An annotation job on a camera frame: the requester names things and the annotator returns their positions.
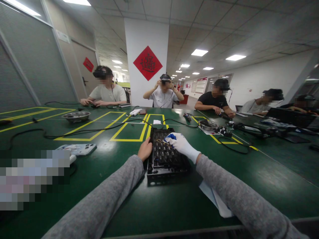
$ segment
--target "door handle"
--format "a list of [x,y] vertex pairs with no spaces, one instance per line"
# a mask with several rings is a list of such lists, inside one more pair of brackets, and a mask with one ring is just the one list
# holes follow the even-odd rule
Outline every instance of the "door handle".
[[84,80],[84,77],[83,77],[83,76],[82,76],[82,79],[83,79],[84,85],[86,86],[86,82],[88,82],[88,81]]

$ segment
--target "white t-shirt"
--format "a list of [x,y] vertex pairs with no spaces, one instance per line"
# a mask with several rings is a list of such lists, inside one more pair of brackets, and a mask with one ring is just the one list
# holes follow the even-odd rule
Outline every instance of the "white t-shirt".
[[240,112],[255,114],[255,113],[260,113],[260,112],[263,112],[263,111],[268,111],[269,109],[270,109],[270,107],[267,106],[267,105],[261,104],[259,106],[259,105],[256,104],[256,100],[250,100],[250,101],[247,101],[243,105],[243,107],[240,110]]
[[126,101],[126,94],[124,89],[121,86],[115,84],[113,84],[113,87],[114,88],[112,93],[112,90],[108,90],[105,85],[99,85],[92,91],[90,97],[105,102]]
[[153,100],[155,108],[172,108],[173,101],[178,101],[178,98],[173,90],[168,89],[166,93],[163,93],[160,87],[157,87],[149,100]]

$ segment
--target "floor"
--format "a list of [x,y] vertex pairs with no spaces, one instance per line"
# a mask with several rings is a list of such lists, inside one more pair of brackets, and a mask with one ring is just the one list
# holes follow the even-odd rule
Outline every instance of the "floor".
[[194,97],[189,96],[188,101],[187,101],[187,105],[175,104],[174,109],[194,110],[197,100],[198,100],[198,98],[194,98]]

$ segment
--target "metal bowl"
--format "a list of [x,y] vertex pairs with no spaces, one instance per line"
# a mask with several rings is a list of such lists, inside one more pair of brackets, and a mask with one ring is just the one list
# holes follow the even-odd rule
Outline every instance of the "metal bowl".
[[211,121],[208,121],[208,124],[210,125],[210,127],[204,125],[204,124],[203,124],[203,120],[198,121],[198,123],[199,123],[199,126],[200,126],[203,130],[208,131],[208,132],[214,131],[214,130],[216,130],[216,129],[218,128],[218,125],[217,125],[216,123],[214,123],[214,122],[211,122]]
[[73,112],[73,113],[68,113],[62,116],[62,118],[66,119],[67,121],[71,123],[75,122],[81,122],[81,121],[86,121],[89,118],[90,112],[86,111],[80,111],[80,112]]

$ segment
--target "door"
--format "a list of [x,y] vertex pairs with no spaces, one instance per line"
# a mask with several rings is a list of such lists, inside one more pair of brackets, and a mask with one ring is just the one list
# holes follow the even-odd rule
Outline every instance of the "door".
[[[97,87],[100,83],[99,79],[96,79],[93,76],[93,72],[97,67],[97,60],[95,52],[72,41],[73,48],[75,51],[76,60],[78,63],[78,66],[80,68],[82,79],[84,79],[86,94],[89,96],[91,92],[94,90],[95,87]],[[93,71],[90,72],[85,65],[83,65],[85,59],[88,58],[89,61],[93,64]]]

